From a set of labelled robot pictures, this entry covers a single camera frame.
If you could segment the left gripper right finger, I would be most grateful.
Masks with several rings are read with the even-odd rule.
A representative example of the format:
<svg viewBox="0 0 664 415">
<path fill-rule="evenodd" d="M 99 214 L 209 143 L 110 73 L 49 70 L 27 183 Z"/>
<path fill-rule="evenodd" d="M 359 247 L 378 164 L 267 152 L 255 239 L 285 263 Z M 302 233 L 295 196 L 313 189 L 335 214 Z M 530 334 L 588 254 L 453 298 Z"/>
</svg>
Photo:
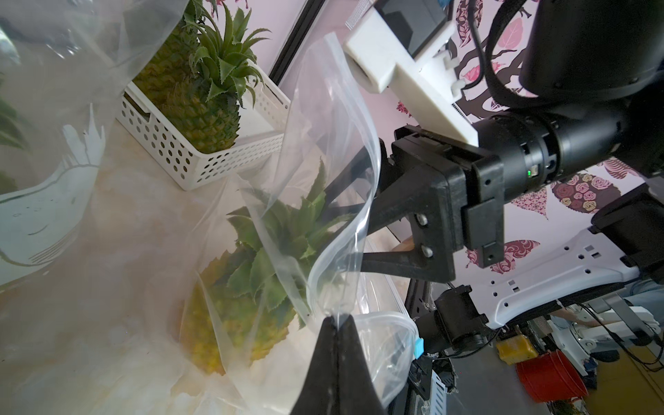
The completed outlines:
<svg viewBox="0 0 664 415">
<path fill-rule="evenodd" d="M 337 330 L 337 402 L 340 414 L 386 414 L 373 387 L 356 322 L 350 315 Z"/>
</svg>

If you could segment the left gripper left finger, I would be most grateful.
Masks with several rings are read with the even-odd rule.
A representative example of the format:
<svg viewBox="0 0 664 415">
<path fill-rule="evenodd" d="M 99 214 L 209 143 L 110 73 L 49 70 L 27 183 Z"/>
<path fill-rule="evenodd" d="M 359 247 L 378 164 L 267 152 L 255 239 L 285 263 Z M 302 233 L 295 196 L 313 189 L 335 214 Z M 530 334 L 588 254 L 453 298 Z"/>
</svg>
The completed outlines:
<svg viewBox="0 0 664 415">
<path fill-rule="evenodd" d="M 292 415 L 337 414 L 338 350 L 335 318 L 322 322 L 304 385 L 292 408 Z"/>
</svg>

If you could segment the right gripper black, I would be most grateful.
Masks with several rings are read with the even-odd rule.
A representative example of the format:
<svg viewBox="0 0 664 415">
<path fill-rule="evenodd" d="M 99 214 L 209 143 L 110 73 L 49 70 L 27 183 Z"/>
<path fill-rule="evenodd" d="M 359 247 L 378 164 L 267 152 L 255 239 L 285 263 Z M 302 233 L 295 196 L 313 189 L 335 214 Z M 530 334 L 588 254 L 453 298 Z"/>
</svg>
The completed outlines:
<svg viewBox="0 0 664 415">
<path fill-rule="evenodd" d="M 378 227 L 408 219 L 414 246 L 365 252 L 363 273 L 447 283 L 456 277 L 454 253 L 465 248 L 477 254 L 479 266 L 503 261 L 506 199 L 498 155 L 416 126 L 395 131 L 391 157 L 382 139 L 379 144 Z M 363 148 L 325 188 L 321 221 L 359 213 L 361 205 L 343 205 L 341 196 L 361 193 L 354 184 L 372 172 Z"/>
</svg>

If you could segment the zip-top bag clear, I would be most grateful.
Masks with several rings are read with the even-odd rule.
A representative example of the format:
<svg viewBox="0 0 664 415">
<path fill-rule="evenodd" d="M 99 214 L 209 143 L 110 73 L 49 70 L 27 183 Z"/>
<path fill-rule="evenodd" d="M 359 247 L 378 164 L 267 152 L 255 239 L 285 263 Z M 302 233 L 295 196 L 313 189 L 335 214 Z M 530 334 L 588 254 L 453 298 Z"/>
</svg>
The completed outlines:
<svg viewBox="0 0 664 415">
<path fill-rule="evenodd" d="M 124 90 L 183 16 L 183 1 L 4 1 L 1 98 L 29 149 L 1 145 L 1 282 L 75 241 Z"/>
<path fill-rule="evenodd" d="M 368 240 L 369 213 L 380 172 L 380 144 L 363 96 L 351 74 L 335 34 L 311 45 L 301 62 L 290 103 L 281 149 L 223 185 L 218 200 L 198 230 L 203 241 L 195 247 L 190 276 L 191 292 L 201 283 L 202 271 L 223 252 L 233 252 L 237 239 L 228 213 L 247 207 L 260 241 L 280 283 L 297 311 L 285 340 L 269 354 L 251 361 L 256 335 L 236 348 L 213 316 L 214 333 L 224 375 L 202 370 L 193 414 L 291 414 L 304 385 L 322 322 L 335 318 L 337 330 L 348 315 L 354 318 L 375 391 L 387 408 L 406 384 L 418 348 L 418 330 L 406 314 L 389 277 L 361 271 Z M 357 194 L 342 194 L 343 205 L 361 205 L 359 213 L 341 223 L 341 231 L 323 249 L 308 273 L 285 254 L 266 230 L 266 212 L 273 202 L 299 207 L 318 169 L 326 169 L 325 188 L 363 148 L 371 157 L 372 173 L 354 184 Z M 179 324 L 178 340 L 183 314 Z"/>
</svg>

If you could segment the pineapple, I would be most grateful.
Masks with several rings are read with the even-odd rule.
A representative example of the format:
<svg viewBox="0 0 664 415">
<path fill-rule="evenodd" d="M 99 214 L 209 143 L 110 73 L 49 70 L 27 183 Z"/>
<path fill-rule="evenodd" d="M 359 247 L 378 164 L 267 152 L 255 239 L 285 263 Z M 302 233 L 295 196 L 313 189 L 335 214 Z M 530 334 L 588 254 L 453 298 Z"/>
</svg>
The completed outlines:
<svg viewBox="0 0 664 415">
<path fill-rule="evenodd" d="M 252 13 L 240 9 L 232 13 L 226 5 L 220 28 L 203 7 L 199 45 L 188 60 L 190 74 L 169 94 L 162 113 L 183 134 L 193 131 L 209 137 L 220 131 L 222 138 L 235 140 L 243 97 L 263 81 L 252 47 L 266 41 L 271 31 L 259 28 L 250 32 Z"/>
<path fill-rule="evenodd" d="M 24 138 L 19 125 L 22 118 L 17 110 L 4 98 L 1 98 L 1 145 L 18 150 L 29 149 L 29 144 Z M 17 190 L 16 180 L 1 171 L 1 194 L 7 194 Z"/>
<path fill-rule="evenodd" d="M 340 233 L 341 223 L 349 220 L 348 215 L 323 219 L 326 178 L 321 165 L 299 207 L 276 200 L 266 212 L 269 236 L 295 259 L 303 273 L 311 271 L 323 249 Z M 249 353 L 251 361 L 265 358 L 285 340 L 297 316 L 248 208 L 235 209 L 228 213 L 228 219 L 237 236 L 235 249 L 223 252 L 202 271 L 202 281 L 191 294 L 180 331 L 180 342 L 190 360 L 208 375 L 226 373 L 213 316 L 219 316 L 221 327 L 236 348 L 245 345 L 252 333 L 256 335 Z"/>
<path fill-rule="evenodd" d="M 183 17 L 133 83 L 158 109 L 178 83 L 190 74 L 188 60 L 198 48 L 198 25 L 203 24 L 201 0 L 189 1 Z"/>
</svg>

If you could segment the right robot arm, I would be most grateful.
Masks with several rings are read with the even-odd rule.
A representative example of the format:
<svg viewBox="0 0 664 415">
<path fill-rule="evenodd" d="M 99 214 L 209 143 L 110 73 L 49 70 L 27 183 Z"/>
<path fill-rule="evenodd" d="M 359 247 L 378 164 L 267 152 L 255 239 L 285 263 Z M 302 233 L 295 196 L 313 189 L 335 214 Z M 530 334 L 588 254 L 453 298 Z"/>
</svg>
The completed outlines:
<svg viewBox="0 0 664 415">
<path fill-rule="evenodd" d="M 577 173 L 615 157 L 649 180 L 663 178 L 663 4 L 542 1 L 520 70 L 519 95 L 492 67 L 520 1 L 506 1 L 476 39 L 479 78 L 503 111 L 470 123 L 454 105 L 466 85 L 446 49 L 451 7 L 379 1 L 342 50 L 369 92 L 391 89 L 416 119 L 382 149 L 368 229 L 407 218 L 414 246 L 364 255 L 365 273 L 425 283 L 455 278 L 453 255 L 481 267 L 504 258 L 504 206 L 560 183 L 591 226 L 551 258 L 507 280 L 444 292 L 416 324 L 428 354 L 469 356 L 505 325 L 590 301 L 647 276 L 663 280 L 663 193 L 642 185 L 617 201 L 591 196 Z"/>
</svg>

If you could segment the white plastic basket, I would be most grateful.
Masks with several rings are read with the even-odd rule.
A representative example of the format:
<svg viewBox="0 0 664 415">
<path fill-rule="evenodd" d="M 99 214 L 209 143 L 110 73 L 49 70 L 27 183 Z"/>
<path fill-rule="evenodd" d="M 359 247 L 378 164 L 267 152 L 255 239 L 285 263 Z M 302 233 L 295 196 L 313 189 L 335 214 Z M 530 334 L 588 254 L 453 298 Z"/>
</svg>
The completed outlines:
<svg viewBox="0 0 664 415">
<path fill-rule="evenodd" d="M 179 185 L 189 191 L 262 161 L 281 149 L 290 99 L 263 72 L 243 97 L 235 140 L 176 129 L 135 83 L 124 90 L 117 120 Z"/>
</svg>

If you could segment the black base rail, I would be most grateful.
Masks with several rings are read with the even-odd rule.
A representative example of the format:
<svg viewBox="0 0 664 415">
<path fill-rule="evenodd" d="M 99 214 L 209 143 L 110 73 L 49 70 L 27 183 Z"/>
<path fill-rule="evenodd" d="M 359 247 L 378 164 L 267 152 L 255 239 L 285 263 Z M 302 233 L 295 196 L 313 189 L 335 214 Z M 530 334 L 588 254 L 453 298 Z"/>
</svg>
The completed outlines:
<svg viewBox="0 0 664 415">
<path fill-rule="evenodd" d="M 423 338 L 423 351 L 410 366 L 406 385 L 389 404 L 389 414 L 429 414 L 432 373 L 436 372 L 448 392 L 456 387 L 452 359 L 468 349 L 472 328 L 463 298 L 463 287 L 446 287 L 434 296 L 433 284 L 412 280 L 405 306 Z"/>
</svg>

